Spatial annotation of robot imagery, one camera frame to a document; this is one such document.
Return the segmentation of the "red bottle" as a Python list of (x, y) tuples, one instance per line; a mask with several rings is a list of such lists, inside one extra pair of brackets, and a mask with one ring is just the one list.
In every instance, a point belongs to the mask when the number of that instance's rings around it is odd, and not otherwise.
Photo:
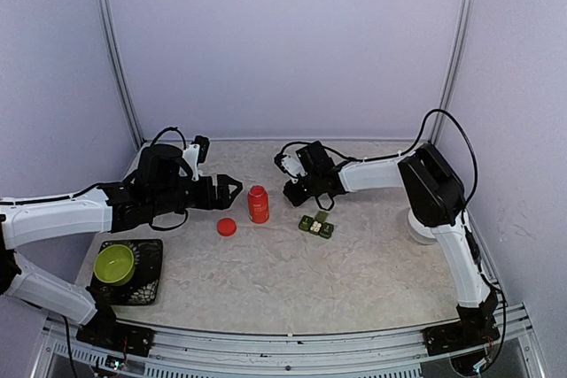
[(268, 193), (261, 185), (252, 186), (247, 194), (249, 216), (253, 223), (263, 224), (269, 220)]

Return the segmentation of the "green pill organizer box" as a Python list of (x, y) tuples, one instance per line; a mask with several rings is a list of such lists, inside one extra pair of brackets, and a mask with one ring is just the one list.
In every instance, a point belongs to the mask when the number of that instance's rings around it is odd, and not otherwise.
[(317, 235), (324, 239), (330, 239), (334, 232), (334, 225), (327, 221), (329, 214), (319, 211), (314, 217), (303, 215), (299, 221), (298, 228), (311, 235)]

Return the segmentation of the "red bottle cap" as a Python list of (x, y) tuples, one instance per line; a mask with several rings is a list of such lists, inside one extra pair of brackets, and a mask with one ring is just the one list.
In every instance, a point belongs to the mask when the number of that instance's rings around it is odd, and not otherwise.
[(233, 236), (237, 232), (237, 223), (231, 218), (223, 218), (217, 222), (217, 232), (222, 237)]

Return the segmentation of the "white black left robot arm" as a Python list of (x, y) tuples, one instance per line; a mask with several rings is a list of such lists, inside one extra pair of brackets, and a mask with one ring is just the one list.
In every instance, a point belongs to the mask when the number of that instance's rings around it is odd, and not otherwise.
[(58, 313), (85, 326), (101, 344), (113, 347), (124, 328), (92, 289), (78, 287), (34, 265), (18, 247), (88, 233), (121, 233), (155, 218), (191, 209), (229, 209), (243, 189), (226, 174), (212, 178), (198, 169), (206, 143), (184, 148), (154, 143), (140, 152), (138, 165), (122, 181), (95, 183), (51, 198), (6, 198), (1, 203), (1, 292)]

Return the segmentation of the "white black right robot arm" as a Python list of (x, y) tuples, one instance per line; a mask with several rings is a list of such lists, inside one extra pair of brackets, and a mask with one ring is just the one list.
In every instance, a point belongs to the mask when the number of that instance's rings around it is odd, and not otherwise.
[(295, 144), (295, 155), (280, 150), (274, 157), (276, 166), (290, 178), (283, 194), (292, 205), (367, 189), (403, 188), (410, 227), (440, 244), (453, 276), (459, 317), (453, 327), (455, 341), (471, 346), (479, 338), (497, 337), (493, 314), (498, 298), (483, 272), (467, 213), (474, 193), (465, 190), (433, 144), (415, 139), (404, 151), (373, 158), (344, 156), (339, 164), (332, 159), (335, 151), (319, 141)]

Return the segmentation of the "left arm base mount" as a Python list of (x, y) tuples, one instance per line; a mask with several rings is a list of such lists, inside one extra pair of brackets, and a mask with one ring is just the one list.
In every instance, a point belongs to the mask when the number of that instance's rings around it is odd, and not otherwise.
[(153, 338), (152, 329), (122, 322), (116, 322), (103, 330), (81, 327), (76, 334), (76, 339), (80, 342), (144, 358), (149, 355)]

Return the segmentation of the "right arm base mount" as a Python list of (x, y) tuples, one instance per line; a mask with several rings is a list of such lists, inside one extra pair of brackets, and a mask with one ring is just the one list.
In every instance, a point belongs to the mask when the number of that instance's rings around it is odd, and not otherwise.
[(429, 356), (469, 349), (499, 338), (500, 331), (495, 325), (479, 329), (476, 326), (464, 326), (460, 321), (428, 327), (423, 331)]

